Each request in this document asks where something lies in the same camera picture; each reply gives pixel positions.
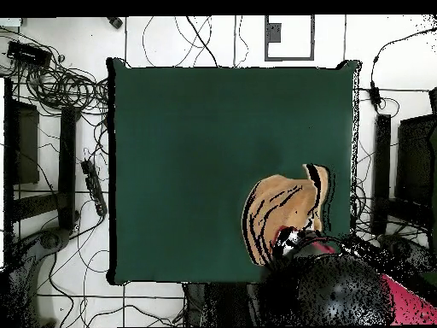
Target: green board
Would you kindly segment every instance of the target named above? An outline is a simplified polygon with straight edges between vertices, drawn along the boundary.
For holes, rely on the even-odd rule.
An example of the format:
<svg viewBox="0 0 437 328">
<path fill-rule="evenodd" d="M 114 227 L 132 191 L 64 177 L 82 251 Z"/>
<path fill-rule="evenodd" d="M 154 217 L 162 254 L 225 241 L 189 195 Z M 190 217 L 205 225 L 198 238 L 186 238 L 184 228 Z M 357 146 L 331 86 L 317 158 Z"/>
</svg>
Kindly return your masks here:
<svg viewBox="0 0 437 328">
<path fill-rule="evenodd" d="M 357 68 L 127 68 L 109 59 L 108 280 L 259 281 L 242 238 L 244 202 L 265 177 L 305 179 L 304 163 L 335 176 L 327 233 L 348 233 Z"/>
</svg>

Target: pink object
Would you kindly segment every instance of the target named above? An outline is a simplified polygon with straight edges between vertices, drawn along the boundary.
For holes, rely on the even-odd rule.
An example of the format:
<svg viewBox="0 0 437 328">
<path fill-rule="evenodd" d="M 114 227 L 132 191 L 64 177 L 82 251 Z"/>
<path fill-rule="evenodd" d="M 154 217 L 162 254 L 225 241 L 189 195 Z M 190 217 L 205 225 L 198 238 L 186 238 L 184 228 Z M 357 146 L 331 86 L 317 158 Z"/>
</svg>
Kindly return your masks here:
<svg viewBox="0 0 437 328">
<path fill-rule="evenodd" d="M 436 325 L 437 308 L 405 289 L 383 274 L 394 302 L 394 322 L 391 325 Z"/>
</svg>

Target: power strip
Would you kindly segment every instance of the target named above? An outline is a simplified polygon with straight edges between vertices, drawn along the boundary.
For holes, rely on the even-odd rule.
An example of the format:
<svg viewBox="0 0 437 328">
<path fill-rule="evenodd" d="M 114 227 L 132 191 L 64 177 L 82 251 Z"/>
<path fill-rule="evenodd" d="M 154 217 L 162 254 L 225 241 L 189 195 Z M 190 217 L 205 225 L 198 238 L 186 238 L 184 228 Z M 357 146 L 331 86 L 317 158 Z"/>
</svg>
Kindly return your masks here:
<svg viewBox="0 0 437 328">
<path fill-rule="evenodd" d="M 82 166 L 84 174 L 87 175 L 85 183 L 93 198 L 94 204 L 96 205 L 97 215 L 104 217 L 108 213 L 108 207 L 103 198 L 102 188 L 100 186 L 100 180 L 96 168 L 91 161 L 82 161 L 80 162 L 80 166 Z"/>
</svg>

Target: dark monitor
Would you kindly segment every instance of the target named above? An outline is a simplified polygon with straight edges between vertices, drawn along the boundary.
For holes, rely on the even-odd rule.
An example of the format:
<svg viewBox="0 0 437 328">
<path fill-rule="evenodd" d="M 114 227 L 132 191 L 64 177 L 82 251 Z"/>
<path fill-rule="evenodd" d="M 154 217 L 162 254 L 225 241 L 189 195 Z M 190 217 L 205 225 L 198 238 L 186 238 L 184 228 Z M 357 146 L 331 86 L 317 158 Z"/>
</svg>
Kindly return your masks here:
<svg viewBox="0 0 437 328">
<path fill-rule="evenodd" d="M 429 138 L 436 126 L 437 116 L 434 114 L 400 122 L 396 198 L 431 207 L 434 152 Z"/>
</svg>

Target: black connector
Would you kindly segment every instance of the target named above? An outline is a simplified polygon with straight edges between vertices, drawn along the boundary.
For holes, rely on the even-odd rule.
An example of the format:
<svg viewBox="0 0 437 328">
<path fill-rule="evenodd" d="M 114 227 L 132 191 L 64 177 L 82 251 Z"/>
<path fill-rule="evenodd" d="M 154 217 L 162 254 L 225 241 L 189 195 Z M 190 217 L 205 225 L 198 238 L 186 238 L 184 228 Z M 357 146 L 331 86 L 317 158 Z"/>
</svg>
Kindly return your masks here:
<svg viewBox="0 0 437 328">
<path fill-rule="evenodd" d="M 29 44 L 10 41 L 7 57 L 32 66 L 47 68 L 50 66 L 51 53 Z"/>
<path fill-rule="evenodd" d="M 115 28 L 115 29 L 120 29 L 121 26 L 123 25 L 123 21 L 121 21 L 120 18 L 108 18 L 109 22 L 111 23 L 111 25 Z"/>
<path fill-rule="evenodd" d="M 94 164 L 87 160 L 80 162 L 82 171 L 87 177 L 85 178 L 86 188 L 91 194 L 91 197 L 96 206 L 97 214 L 104 217 L 108 213 L 108 207 L 103 197 L 102 188 L 100 186 L 100 180 L 96 172 Z"/>
<path fill-rule="evenodd" d="M 375 82 L 373 80 L 370 82 L 369 96 L 370 102 L 373 104 L 373 107 L 377 112 L 377 107 L 381 104 L 381 95 L 379 94 L 379 88 L 375 87 Z"/>
</svg>

